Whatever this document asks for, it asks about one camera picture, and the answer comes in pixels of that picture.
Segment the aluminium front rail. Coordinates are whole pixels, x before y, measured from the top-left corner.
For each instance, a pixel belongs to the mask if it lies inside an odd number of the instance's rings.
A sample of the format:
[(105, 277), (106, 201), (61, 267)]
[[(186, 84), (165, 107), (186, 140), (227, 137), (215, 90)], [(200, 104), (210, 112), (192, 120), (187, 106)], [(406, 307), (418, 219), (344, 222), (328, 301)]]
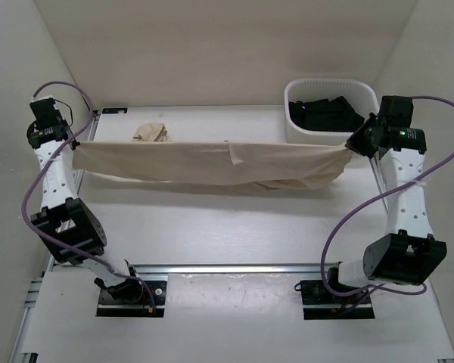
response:
[[(171, 284), (173, 275), (184, 277), (194, 277), (198, 275), (225, 275), (231, 278), (244, 275), (304, 275), (301, 280), (321, 280), (320, 267), (318, 265), (134, 265), (133, 273), (138, 275), (143, 281), (167, 281), (166, 298), (168, 297), (168, 286)], [(99, 297), (100, 288), (91, 281), (93, 273), (85, 267), (73, 267), (71, 265), (56, 265), (55, 272), (80, 271), (87, 275), (87, 281), (95, 287), (95, 292)]]

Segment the beige trousers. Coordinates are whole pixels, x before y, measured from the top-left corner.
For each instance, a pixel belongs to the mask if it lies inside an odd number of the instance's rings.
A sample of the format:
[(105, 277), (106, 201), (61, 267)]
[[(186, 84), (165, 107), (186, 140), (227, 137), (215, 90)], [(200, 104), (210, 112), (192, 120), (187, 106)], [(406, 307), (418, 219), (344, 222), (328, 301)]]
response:
[(352, 156), (343, 145), (173, 141), (164, 124), (146, 123), (131, 141), (84, 141), (73, 152), (73, 166), (143, 182), (244, 193), (313, 191), (338, 178)]

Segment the white plastic basket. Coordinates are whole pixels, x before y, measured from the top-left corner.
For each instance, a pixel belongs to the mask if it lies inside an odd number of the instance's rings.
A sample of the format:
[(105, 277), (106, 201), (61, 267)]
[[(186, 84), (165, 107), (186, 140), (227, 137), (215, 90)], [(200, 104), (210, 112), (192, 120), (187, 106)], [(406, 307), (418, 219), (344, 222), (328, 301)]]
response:
[(295, 79), (285, 88), (286, 139), (294, 144), (343, 144), (378, 109), (375, 92), (364, 82)]

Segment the black trousers in basket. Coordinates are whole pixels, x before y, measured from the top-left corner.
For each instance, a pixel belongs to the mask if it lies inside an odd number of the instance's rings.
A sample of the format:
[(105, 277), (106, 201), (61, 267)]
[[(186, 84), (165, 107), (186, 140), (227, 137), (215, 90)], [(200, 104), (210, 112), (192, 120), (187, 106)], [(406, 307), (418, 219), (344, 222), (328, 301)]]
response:
[(365, 121), (343, 96), (312, 101), (289, 101), (289, 115), (301, 129), (314, 132), (355, 132)]

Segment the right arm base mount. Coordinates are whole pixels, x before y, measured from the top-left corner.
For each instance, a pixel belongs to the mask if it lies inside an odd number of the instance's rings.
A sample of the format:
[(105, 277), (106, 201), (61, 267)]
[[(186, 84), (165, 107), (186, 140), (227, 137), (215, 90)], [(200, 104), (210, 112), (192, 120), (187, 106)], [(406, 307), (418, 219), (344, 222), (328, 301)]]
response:
[(294, 290), (301, 295), (305, 321), (375, 318), (367, 290), (350, 296), (335, 296), (325, 289), (321, 280), (301, 280), (294, 285)]

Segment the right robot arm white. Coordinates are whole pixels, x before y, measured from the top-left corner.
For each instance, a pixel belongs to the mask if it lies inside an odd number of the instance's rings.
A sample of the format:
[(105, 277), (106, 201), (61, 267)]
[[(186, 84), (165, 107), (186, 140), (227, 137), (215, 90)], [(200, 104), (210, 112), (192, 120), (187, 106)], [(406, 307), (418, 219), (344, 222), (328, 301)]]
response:
[(424, 132), (411, 127), (413, 110), (409, 97), (384, 96), (378, 113), (347, 139), (349, 150), (372, 163), (387, 227), (362, 258), (328, 270), (325, 295), (333, 302), (370, 285), (421, 285), (446, 257), (446, 243), (434, 237), (428, 220), (420, 179), (427, 145)]

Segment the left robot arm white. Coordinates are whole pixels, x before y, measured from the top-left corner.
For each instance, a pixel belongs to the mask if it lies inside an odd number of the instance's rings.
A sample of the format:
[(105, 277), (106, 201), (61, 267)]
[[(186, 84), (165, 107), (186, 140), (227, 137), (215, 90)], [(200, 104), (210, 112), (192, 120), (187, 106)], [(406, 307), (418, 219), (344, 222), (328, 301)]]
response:
[[(73, 140), (55, 157), (53, 153), (73, 133), (62, 116), (59, 100), (52, 96), (30, 103), (35, 120), (27, 129), (26, 136), (43, 169), (51, 162), (42, 180), (40, 211), (31, 215), (34, 227), (97, 258), (104, 255), (107, 238), (99, 220), (79, 198), (73, 175), (73, 150), (79, 142)], [(122, 303), (136, 303), (146, 293), (143, 283), (134, 277), (118, 277), (100, 262), (53, 244), (41, 238), (56, 262), (69, 263), (93, 271), (95, 284), (106, 290), (112, 299)]]

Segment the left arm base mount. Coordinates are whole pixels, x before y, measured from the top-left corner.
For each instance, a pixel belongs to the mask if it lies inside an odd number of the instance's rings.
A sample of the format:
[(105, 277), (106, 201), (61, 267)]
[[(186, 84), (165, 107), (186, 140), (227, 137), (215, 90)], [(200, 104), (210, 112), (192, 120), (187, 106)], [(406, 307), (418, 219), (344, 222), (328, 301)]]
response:
[(106, 288), (100, 278), (95, 284), (100, 288), (98, 317), (114, 318), (162, 318), (165, 312), (167, 281), (145, 281), (148, 289), (137, 282), (127, 280), (117, 287)]

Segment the dark corner sticker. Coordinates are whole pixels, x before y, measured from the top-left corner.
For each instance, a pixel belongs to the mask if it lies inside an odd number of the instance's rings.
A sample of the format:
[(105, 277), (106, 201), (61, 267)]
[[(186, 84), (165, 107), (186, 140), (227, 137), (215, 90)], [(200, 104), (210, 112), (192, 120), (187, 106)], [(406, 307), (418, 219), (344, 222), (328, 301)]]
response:
[(127, 107), (107, 107), (103, 108), (101, 111), (102, 114), (125, 114), (127, 112)]

